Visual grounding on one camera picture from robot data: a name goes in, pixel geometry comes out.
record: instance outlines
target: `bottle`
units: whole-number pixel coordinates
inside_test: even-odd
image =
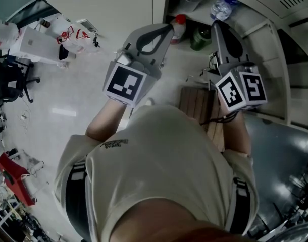
[[[46,29],[47,29],[49,26],[51,26],[51,22],[48,22],[48,21],[46,21],[46,20],[44,20],[44,19],[41,19],[41,20],[39,21],[39,23],[40,23],[40,25],[42,25],[42,26],[45,27]]]
[[[61,37],[62,37],[62,44],[63,47],[74,54],[79,54],[81,52],[84,51],[84,47],[77,44],[77,42],[75,42],[74,39],[72,39],[71,37],[69,37],[70,34],[68,32],[63,32]]]
[[[191,48],[195,51],[202,50],[205,46],[211,44],[210,26],[201,25],[196,28],[191,39]]]
[[[18,28],[16,24],[4,22],[0,19],[0,49],[8,49],[18,39]]]
[[[184,14],[178,14],[171,22],[174,28],[174,35],[171,44],[179,44],[186,29],[186,17]]]
[[[238,4],[237,0],[217,0],[211,6],[210,16],[213,20],[225,21]]]

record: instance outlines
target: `black strap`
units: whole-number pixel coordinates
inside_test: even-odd
[[[236,189],[236,208],[233,221],[230,227],[230,233],[243,234],[249,221],[250,215],[250,193],[246,182],[235,177]]]
[[[86,206],[85,161],[76,163],[69,174],[65,194],[65,208],[71,225],[87,242],[91,242]]]

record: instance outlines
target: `green bottle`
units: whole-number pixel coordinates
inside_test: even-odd
[[[191,40],[191,48],[195,51],[202,50],[205,46],[211,44],[210,26],[201,25],[196,28]]]

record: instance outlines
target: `black chair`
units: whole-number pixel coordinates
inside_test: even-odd
[[[18,64],[27,67],[25,73],[22,73],[23,67],[19,67]],[[2,63],[0,62],[0,102],[13,102],[18,97],[23,97],[23,91],[30,103],[33,102],[30,99],[27,84],[31,82],[40,82],[40,78],[36,77],[31,80],[27,80],[30,69],[34,64],[23,64],[18,61],[8,60],[6,58]],[[8,87],[8,83],[16,81],[16,87]]]

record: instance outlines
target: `beige t-shirt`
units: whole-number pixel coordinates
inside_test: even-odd
[[[83,159],[91,183],[92,241],[109,242],[122,215],[150,198],[170,199],[196,219],[225,227],[234,174],[250,190],[245,233],[257,214],[252,160],[231,150],[221,154],[198,123],[171,106],[140,108],[126,129],[102,144],[73,135],[55,180],[55,198],[63,209],[70,169]]]

